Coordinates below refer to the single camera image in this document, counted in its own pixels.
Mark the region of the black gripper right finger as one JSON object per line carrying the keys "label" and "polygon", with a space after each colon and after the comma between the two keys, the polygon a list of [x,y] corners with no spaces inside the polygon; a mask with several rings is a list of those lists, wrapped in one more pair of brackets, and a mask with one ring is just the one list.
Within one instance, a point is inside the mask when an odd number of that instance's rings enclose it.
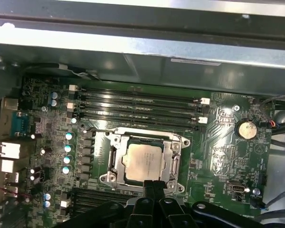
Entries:
{"label": "black gripper right finger", "polygon": [[265,225],[250,218],[198,201],[190,209],[176,199],[167,197],[165,182],[153,182],[154,196],[159,203],[165,223],[169,228],[264,228]]}

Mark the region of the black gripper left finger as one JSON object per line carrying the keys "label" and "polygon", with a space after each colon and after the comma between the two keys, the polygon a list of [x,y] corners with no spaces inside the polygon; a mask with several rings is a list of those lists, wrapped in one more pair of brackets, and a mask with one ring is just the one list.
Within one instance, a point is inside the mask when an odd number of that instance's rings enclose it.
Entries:
{"label": "black gripper left finger", "polygon": [[59,224],[60,228],[151,228],[155,204],[154,181],[143,184],[143,197],[134,206],[110,201]]}

